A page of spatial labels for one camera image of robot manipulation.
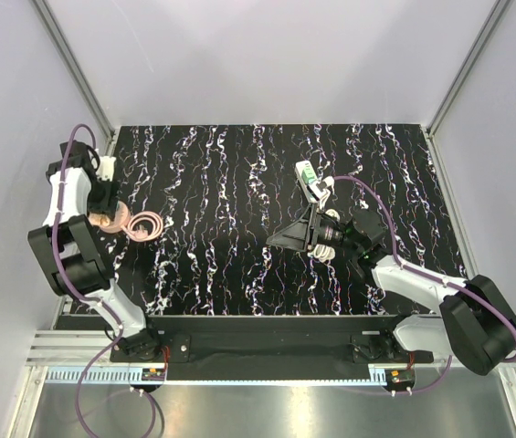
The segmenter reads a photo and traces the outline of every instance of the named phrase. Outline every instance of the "pink cable coil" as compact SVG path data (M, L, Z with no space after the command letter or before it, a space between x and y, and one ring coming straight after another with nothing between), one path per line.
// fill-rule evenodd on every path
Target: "pink cable coil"
M148 232L142 223L148 222L152 224L152 231ZM148 242L154 240L163 233L163 218L155 212L140 212L128 221L126 225L121 226L121 230L130 237L134 242Z

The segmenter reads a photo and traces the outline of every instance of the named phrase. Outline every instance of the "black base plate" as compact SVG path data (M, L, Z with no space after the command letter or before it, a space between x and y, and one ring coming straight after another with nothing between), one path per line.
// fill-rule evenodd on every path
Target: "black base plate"
M351 343L357 346L368 347L369 342L373 336L381 336L378 331L364 332L357 335L351 336ZM353 352L353 362L359 364L369 363L401 363L406 364L409 361L409 355L407 352L395 357L389 358L385 355L380 356L377 359L369 360L363 354L359 354L356 351ZM434 362L434 355L429 351L415 351L414 355L415 363L432 363Z
M394 318L185 316L151 320L171 339L169 381L295 381L369 379L368 363L353 363L352 336L388 329ZM62 316L56 329L103 329L104 325L98 316ZM185 337L190 339L188 361L177 361L174 354ZM113 359L120 357L114 353Z
M163 346L168 347L170 351L171 363L185 363L188 362L189 351L191 347L191 337L182 333L163 334ZM111 352L112 362L125 363L145 363L145 362L162 362L163 354L152 355L150 358L141 358L126 356L121 351Z

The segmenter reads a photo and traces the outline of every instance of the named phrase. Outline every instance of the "cable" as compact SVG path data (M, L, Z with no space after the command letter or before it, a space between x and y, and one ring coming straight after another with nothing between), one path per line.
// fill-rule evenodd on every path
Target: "cable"
M435 283L442 284L442 280L438 276L433 276L432 274L429 274L428 272L424 272L413 266L410 266L408 263L406 263L405 261L400 259L399 255L397 254L397 242L395 240L395 227L394 227L394 221L392 220L392 215L390 215L389 210L387 210L384 203L382 203L382 200L379 198L377 193L375 193L363 181L361 181L360 179L355 178L354 176L351 176L351 175L335 176L334 180L335 181L346 180L346 181L352 181L354 183L357 183L357 184L361 185L377 201L380 208L384 212L384 216L387 221L387 226L389 227L389 232L390 232L390 235L392 236L392 252L393 252L394 260L400 267L402 267L403 269L405 269L407 271L413 272L418 276L427 278L428 280L431 280ZM470 290L466 289L463 286L457 285L455 283L448 283L448 282L445 284L445 286L452 287L453 289L457 290L458 292L462 292L463 294L467 295L471 299L477 301L481 306L483 306L491 314L493 314L499 321L501 321L501 323L510 331L511 335L513 336L513 341L515 342L515 349L516 349L516 328L494 306L492 306L490 303L485 301L483 298L479 297L477 294L475 294L474 292L471 292ZM516 362L516 350L515 350L515 354L512 357L510 357L509 359L504 360L504 362Z
M109 332L109 328L108 328L107 324L103 328L103 332L105 333L105 336L107 337L107 339L109 339L111 342L113 342L113 340L115 339L115 336L110 336L110 332Z
M166 377L168 376L168 360L170 359L170 350L168 347L161 348L162 353L164 355L164 370L158 377L147 377L146 379L149 381L159 381L160 384L158 386L162 386L166 383Z
M97 163L97 167L95 168L95 172L100 168L101 166L101 158L100 158L100 155L97 153L97 151L95 151L95 149L93 148L93 146L89 146L88 144L85 145L87 147L87 150L89 152L91 152L91 155L92 155L92 159L95 160L95 162Z
M152 231L149 233L143 226L143 222L148 222L152 225ZM121 227L123 232L128 235L134 242L148 242L159 237L164 228L163 218L155 212L141 212Z
M410 352L410 361L407 364L407 367L405 367L405 370L411 370L414 367L415 363L416 363L416 354L412 351L412 352Z
M156 399L154 399L154 397L152 397L152 400L153 400L154 405L156 406L156 411L158 411L158 416L160 417L161 426L160 426L160 434L158 435L158 438L162 438L164 436L164 425L165 425L164 412L160 408L160 404L158 403L158 401Z
M99 301L98 299L94 297L85 297L82 295L76 288L73 286L73 283L68 278L67 272L65 271L65 267L63 266L63 262L60 258L60 254L58 253L58 227L60 225L60 217L62 215L63 210L63 199L65 196L65 180L66 180L66 170L67 170L67 164L68 164L68 157L71 153L71 149L73 147L73 141L75 140L75 135L77 135L77 131L81 128L84 128L87 130L91 136L91 141L93 143L92 148L95 149L95 134L91 130L89 126L87 126L84 123L80 123L77 125L73 130L71 131L71 134L68 139L67 148L65 149L65 154L63 155L63 162L61 163L61 170L60 170L60 180L58 182L58 198L57 198L57 213L55 214L55 222L53 223L53 230L52 230L52 246L53 246L53 257L55 258L55 264L57 265L58 272L60 273L61 278L63 279L63 283L65 283L65 286L67 287L68 291L71 293L73 297L78 299L80 302L83 303L97 303L98 306L101 306L106 312L110 314L110 316L115 320L116 324L118 325L118 335L117 337L111 342L107 347L102 349L99 353L97 353L93 359L89 361L83 372L81 372L81 375L79 376L79 381L77 382L77 392L75 394L75 413L77 414L77 418L79 422L81 423L81 427L83 427L83 430L91 437L91 438L99 438L98 435L93 432L87 423L85 422L85 418L83 417L83 414L81 412L80 406L79 406L79 396L81 392L81 383L85 380L85 377L87 376L87 373L89 372L89 369L93 364L99 360L105 353L107 353L109 350L111 350L113 347L115 347L118 342L120 342L120 339L123 336L123 325L121 324L120 317L113 311L113 309L110 308L105 302ZM153 403L153 397L145 393L146 397L148 398L148 402L150 402L153 410L153 419L151 426L148 428L148 431L142 436L142 438L147 438L150 433L152 432L152 428L154 426L154 423L156 422L156 410Z
M111 401L111 399L114 399L114 398L116 398L116 397L118 397L120 395L123 395L123 394L127 394L129 392L134 392L133 388L129 388L129 389L121 390L121 391L116 391L116 392L108 395L105 399L103 399L103 401L100 402L100 404L98 404L94 408L90 409L89 411L84 412L83 413L83 418L87 418L90 415L92 415L93 413L95 413L96 411L98 411L102 406L104 406L106 403ZM163 433L164 433L164 414L163 414L163 410L161 409L160 404L158 403L158 401L155 400L155 399L153 399L153 400L154 400L154 406L156 407L156 410L158 411L158 415L160 416L161 425L162 425L161 432L160 432L159 436L163 436ZM72 423L75 423L75 422L79 422L77 416L75 416L75 418L69 419L69 420L63 420L63 419L60 419L60 420L61 420L61 422L65 423L65 424L72 424Z

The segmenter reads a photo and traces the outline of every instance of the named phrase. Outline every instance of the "metal frame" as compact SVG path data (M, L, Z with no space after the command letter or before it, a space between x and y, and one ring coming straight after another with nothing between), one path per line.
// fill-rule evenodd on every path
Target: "metal frame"
M467 274L469 274L469 276L475 276L479 272L477 262L470 247L467 231L458 212L458 205L450 187L450 181L442 162L442 157L435 142L434 135L429 135L426 129L424 129L424 134L437 173L440 190L445 198L445 204L447 206L448 214L450 215L450 221L452 223L455 236L457 237L458 247L465 263L465 268L467 269ZM510 364L501 364L498 366L497 372L501 376L503 390L505 391L508 404L510 405L511 416L513 417L513 421L516 426L516 364L513 364L514 366L508 365Z
M430 124L427 126L427 131L430 133L430 135L436 134L438 128L442 124L442 120L447 116L448 110L452 106L452 103L457 97L457 94L460 92L460 89L467 80L470 71L473 69L477 59L479 59L480 55L483 53L487 42L490 40L493 32L497 28L497 25L500 23L512 1L513 0L497 0L497 2L495 2L495 5L492 7L489 16L483 24L483 27L479 31L475 42L470 48L467 57L465 57L460 70L458 71L455 79L452 81L452 85L448 89L447 95L444 97L440 107L438 107L434 119L432 119Z
M29 367L85 366L110 343L102 331L38 331L26 358ZM111 365L110 353L95 365Z
M50 323L50 329L54 330L55 326L57 325L58 317L60 317L63 314L63 311L65 310L65 305L67 304L67 297L57 297L57 306L55 307L55 312L53 314L53 320Z
M30 435L46 376L47 367L25 367L12 422L5 434L7 438L27 438Z
M30 3L37 11L40 21L42 21L43 25L45 26L48 35L50 36L55 48L57 49L57 52L61 57L61 60L67 67L68 73L75 81L75 85L77 85L77 89L85 100L87 107L90 109L93 118L95 121L97 121L97 124L99 125L105 137L110 138L115 129L111 125L110 120L103 110L103 107L95 97L95 94L93 93L87 78L79 66L79 62L73 55L73 52L71 51L71 48L67 39L65 38L62 29L58 24L52 9L48 5L48 1L30 0Z
M121 127L116 129L113 132L113 135L111 136L110 141L108 141L108 146L105 150L105 155L107 155L108 157L113 155L113 153L115 152L115 147L117 146L118 138L120 137L120 130L121 130Z

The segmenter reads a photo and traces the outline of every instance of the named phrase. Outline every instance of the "black table surface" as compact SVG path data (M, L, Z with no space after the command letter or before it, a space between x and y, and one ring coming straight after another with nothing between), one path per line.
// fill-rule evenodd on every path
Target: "black table surface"
M368 183L390 209L406 259L465 274L419 125L126 126L114 154L124 166L120 198L133 214L150 210L164 220L163 235L150 243L101 235L119 285L149 315L422 310L353 282L341 251L321 263L265 245L306 205L294 172L302 160L320 176L350 174ZM362 189L337 182L327 208L346 221L360 207L379 211Z

